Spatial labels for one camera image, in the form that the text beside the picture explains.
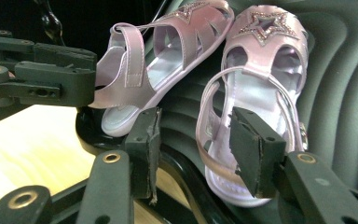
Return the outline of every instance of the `yellow surface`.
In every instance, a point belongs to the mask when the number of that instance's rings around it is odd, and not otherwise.
[[[0,199],[27,185],[45,186],[54,195],[89,176],[94,156],[78,142],[75,118],[74,108],[34,105],[0,121]],[[158,186],[186,204],[163,171]],[[159,222],[136,204],[135,223]]]

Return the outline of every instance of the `metallic pink sandal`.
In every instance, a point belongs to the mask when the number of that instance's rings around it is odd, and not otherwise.
[[[143,26],[118,23],[111,29],[108,51],[97,64],[95,100],[107,108],[102,129],[127,134],[138,115],[156,106],[173,85],[211,55],[224,41],[234,13],[223,0],[197,1]],[[140,30],[154,27],[155,59],[145,64]]]
[[[269,199],[252,197],[235,174],[237,161],[229,148],[233,106],[255,112],[287,142],[286,151],[303,150],[296,99],[306,79],[306,32],[295,15],[272,6],[250,7],[227,35],[222,72],[207,84],[201,99],[196,138],[212,191],[243,207]],[[221,117],[213,111],[213,96],[222,78],[226,100]]]

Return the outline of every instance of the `silver star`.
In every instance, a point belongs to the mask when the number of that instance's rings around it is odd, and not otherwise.
[[[209,3],[207,3],[207,2],[188,3],[188,4],[183,5],[182,7],[179,7],[175,11],[173,11],[165,16],[162,16],[161,18],[159,18],[156,21],[162,21],[162,20],[166,20],[171,17],[177,17],[177,18],[181,19],[182,21],[184,21],[185,23],[189,24],[190,20],[191,20],[191,14],[193,13],[193,11],[199,7],[203,7],[208,4]]]
[[[286,25],[287,12],[266,14],[252,12],[252,22],[242,29],[238,35],[254,35],[261,46],[265,46],[274,35],[288,35],[296,38],[296,33]]]

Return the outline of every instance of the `pink sandal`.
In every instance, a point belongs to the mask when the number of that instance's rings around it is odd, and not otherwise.
[[[211,55],[228,33],[234,13],[226,1],[197,1],[143,26],[118,23],[97,64],[94,108],[107,108],[102,129],[127,134],[137,116],[156,106],[173,85]],[[155,27],[155,59],[145,64],[140,30]]]
[[[303,150],[296,99],[306,79],[306,32],[295,15],[272,6],[250,7],[227,35],[222,72],[202,94],[196,138],[212,191],[238,206],[253,207],[269,199],[252,197],[235,174],[237,161],[229,148],[233,106],[255,112],[287,142],[286,151]],[[221,117],[213,96],[222,78],[226,99]]]

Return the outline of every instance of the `sandal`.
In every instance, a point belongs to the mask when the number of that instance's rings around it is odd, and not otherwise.
[[[237,206],[254,207],[256,199],[235,174],[229,148],[233,106],[255,112],[287,142],[286,152],[303,150],[296,99],[306,79],[307,35],[295,15],[272,6],[249,7],[227,35],[222,72],[207,84],[201,98],[196,139],[211,190]],[[222,116],[213,111],[213,96],[225,83]]]
[[[224,41],[234,12],[226,1],[197,1],[143,26],[118,23],[111,28],[108,51],[97,64],[93,108],[107,108],[102,129],[127,134],[138,115],[156,106],[173,85]],[[155,27],[155,59],[145,65],[140,31]]]

